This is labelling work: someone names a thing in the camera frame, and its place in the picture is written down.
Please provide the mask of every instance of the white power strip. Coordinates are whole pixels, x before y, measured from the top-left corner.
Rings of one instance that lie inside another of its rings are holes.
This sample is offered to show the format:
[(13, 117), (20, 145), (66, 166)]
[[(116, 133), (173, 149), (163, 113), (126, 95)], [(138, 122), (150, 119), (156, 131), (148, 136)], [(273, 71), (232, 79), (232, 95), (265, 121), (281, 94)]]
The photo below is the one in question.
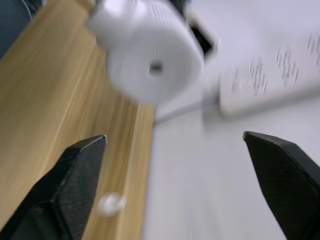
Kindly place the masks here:
[(320, 34), (280, 47), (219, 76), (219, 104), (225, 117), (320, 95)]

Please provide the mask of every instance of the wood grain surface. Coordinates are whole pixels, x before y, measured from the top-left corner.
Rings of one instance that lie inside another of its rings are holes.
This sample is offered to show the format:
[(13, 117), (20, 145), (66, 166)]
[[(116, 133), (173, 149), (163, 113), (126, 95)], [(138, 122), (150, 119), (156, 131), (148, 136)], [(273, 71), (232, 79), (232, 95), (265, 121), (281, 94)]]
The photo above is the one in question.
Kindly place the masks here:
[[(139, 240), (155, 110), (110, 84), (86, 17), (73, 0), (49, 1), (0, 61), (0, 228), (67, 146), (106, 134), (83, 239)], [(127, 197), (116, 217), (97, 214), (106, 192)]]

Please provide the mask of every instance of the white floor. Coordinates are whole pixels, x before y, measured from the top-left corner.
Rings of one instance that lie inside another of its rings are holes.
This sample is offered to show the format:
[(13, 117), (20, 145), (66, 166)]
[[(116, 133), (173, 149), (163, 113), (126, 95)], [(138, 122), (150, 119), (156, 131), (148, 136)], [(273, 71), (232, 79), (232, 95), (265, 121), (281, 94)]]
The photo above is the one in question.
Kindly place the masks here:
[[(157, 118), (200, 101), (204, 86), (215, 89), (217, 72), (250, 53), (320, 26), (318, 0), (192, 4), (210, 18), (221, 40), (219, 55), (203, 79), (157, 109)], [(212, 107), (163, 122), (154, 129), (144, 240), (286, 239), (260, 191), (243, 131), (295, 142), (320, 164), (320, 98), (234, 121), (223, 120)]]

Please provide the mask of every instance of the wooden table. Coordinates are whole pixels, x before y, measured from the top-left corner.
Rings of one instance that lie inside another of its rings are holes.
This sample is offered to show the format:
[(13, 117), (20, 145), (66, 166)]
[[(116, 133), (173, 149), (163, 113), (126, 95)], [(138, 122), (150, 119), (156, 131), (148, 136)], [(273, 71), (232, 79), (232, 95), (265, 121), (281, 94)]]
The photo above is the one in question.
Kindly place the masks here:
[(96, 201), (119, 192), (128, 203), (105, 219), (95, 202), (83, 239), (139, 240), (154, 108), (111, 86), (86, 17), (73, 0), (49, 1), (0, 61), (0, 228), (67, 146), (106, 134)]

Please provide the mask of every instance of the white plastic part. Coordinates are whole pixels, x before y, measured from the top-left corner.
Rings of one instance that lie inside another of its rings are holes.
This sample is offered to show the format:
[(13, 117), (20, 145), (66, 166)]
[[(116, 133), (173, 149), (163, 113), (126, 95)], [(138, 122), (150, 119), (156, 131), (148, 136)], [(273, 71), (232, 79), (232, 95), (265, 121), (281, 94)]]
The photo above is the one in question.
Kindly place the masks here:
[(199, 43), (167, 1), (102, 0), (86, 24), (107, 50), (111, 82), (132, 99), (162, 103), (203, 71)]
[(113, 217), (125, 208), (126, 203), (126, 198), (117, 192), (107, 193), (98, 202), (98, 213), (104, 217)]
[(219, 93), (221, 112), (229, 118), (320, 95), (320, 34), (221, 74)]

